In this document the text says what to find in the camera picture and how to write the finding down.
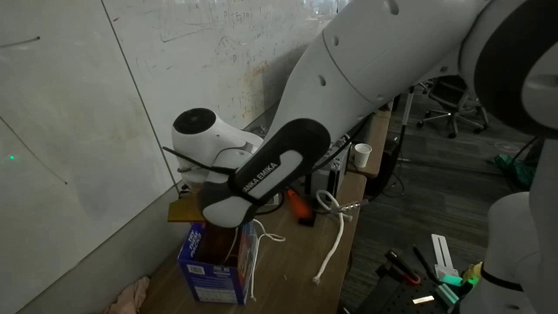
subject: cardboard box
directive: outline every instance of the cardboard box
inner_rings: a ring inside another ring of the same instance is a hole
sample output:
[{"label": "cardboard box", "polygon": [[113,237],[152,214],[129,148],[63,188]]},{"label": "cardboard box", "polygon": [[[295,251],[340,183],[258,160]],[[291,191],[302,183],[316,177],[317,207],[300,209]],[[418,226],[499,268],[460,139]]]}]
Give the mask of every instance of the cardboard box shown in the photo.
[{"label": "cardboard box", "polygon": [[253,242],[251,223],[237,228],[237,238],[234,228],[192,223],[178,261],[194,298],[197,301],[246,303],[249,268],[255,259]]}]

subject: whiteboard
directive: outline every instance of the whiteboard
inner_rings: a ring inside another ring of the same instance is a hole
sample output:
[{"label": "whiteboard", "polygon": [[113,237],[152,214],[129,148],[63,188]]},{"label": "whiteboard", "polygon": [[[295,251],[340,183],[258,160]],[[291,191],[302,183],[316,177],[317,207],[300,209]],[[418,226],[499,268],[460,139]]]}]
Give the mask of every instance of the whiteboard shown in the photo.
[{"label": "whiteboard", "polygon": [[0,1],[0,47],[0,312],[16,312],[171,176],[101,1]]},{"label": "whiteboard", "polygon": [[347,0],[106,0],[162,144],[188,108],[244,127],[277,104],[303,47]]}]

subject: chair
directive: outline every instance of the chair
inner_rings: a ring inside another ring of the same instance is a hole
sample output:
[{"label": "chair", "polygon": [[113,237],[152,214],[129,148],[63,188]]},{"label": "chair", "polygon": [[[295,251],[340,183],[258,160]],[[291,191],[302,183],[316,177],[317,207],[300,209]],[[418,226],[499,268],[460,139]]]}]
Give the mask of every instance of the chair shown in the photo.
[{"label": "chair", "polygon": [[448,120],[448,137],[459,134],[457,122],[474,125],[474,132],[488,129],[488,115],[481,102],[467,92],[467,85],[460,76],[439,76],[425,88],[425,94],[441,104],[445,111],[427,111],[418,127],[432,120]]}]

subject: floor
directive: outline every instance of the floor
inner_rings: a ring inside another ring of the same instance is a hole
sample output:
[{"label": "floor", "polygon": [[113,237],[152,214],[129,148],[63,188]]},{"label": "floor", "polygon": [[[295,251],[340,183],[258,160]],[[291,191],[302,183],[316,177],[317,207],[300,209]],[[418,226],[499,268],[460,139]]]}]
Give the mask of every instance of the floor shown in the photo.
[{"label": "floor", "polygon": [[[445,122],[417,127],[434,102],[418,97],[412,109],[394,184],[371,205],[363,207],[342,303],[354,310],[373,291],[375,270],[387,249],[406,251],[429,242],[432,231],[448,237],[459,266],[480,261],[486,247],[486,211],[502,195],[518,188],[490,162],[497,153],[516,153],[530,136],[499,120],[474,134],[466,125],[455,139],[446,137]],[[401,111],[394,111],[391,130],[398,132]]]}]

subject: white cylinder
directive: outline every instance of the white cylinder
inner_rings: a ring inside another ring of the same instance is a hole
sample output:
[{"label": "white cylinder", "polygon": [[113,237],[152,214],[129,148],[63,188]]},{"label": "white cylinder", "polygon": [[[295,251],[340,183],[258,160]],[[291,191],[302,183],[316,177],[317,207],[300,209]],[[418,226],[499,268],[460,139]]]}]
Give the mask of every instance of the white cylinder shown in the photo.
[{"label": "white cylinder", "polygon": [[354,158],[352,158],[354,165],[366,167],[368,156],[371,153],[371,146],[368,143],[357,143],[354,144],[352,153],[354,153]]}]

